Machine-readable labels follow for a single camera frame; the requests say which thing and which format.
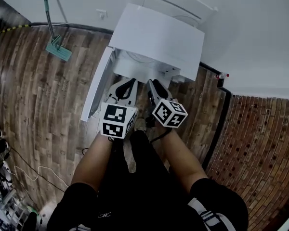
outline mop head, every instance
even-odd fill
[[[59,42],[59,41],[60,41],[60,36],[58,36],[52,42],[49,42],[47,44],[46,50],[49,53],[51,53],[51,54],[53,54],[53,55],[55,55],[55,56],[57,56],[57,57],[59,57],[62,60],[67,62],[68,59],[70,58],[70,56],[72,55],[72,52],[69,51],[68,49],[58,45],[57,42]]]

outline mop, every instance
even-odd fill
[[[62,46],[60,46],[61,37],[60,37],[60,35],[58,35],[56,37],[54,35],[52,22],[50,20],[48,0],[44,0],[44,3],[45,3],[45,11],[46,11],[47,22],[48,22],[50,34],[51,34],[51,37],[52,37],[51,42],[49,42],[47,44],[46,50],[49,53],[61,58],[62,60],[68,61],[68,59],[70,58],[72,52],[69,51],[68,49],[65,49]]]

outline black and white cube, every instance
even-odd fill
[[[153,111],[154,117],[167,128],[178,128],[188,113],[180,103],[162,99]]]
[[[137,116],[137,108],[102,103],[100,112],[101,134],[113,138],[125,138]]]

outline mop handle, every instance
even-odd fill
[[[52,39],[54,40],[55,36],[54,36],[54,31],[53,31],[52,22],[51,22],[51,20],[50,20],[50,15],[49,15],[48,0],[44,0],[44,3],[45,3],[45,11],[46,11],[46,17],[47,17],[47,22],[48,22],[49,31],[50,31],[50,34],[51,34],[51,36],[52,36]]]

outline electrical outlet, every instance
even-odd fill
[[[107,18],[107,11],[106,10],[99,10],[97,9],[97,14],[98,17],[100,18],[100,20],[104,20],[105,18]]]

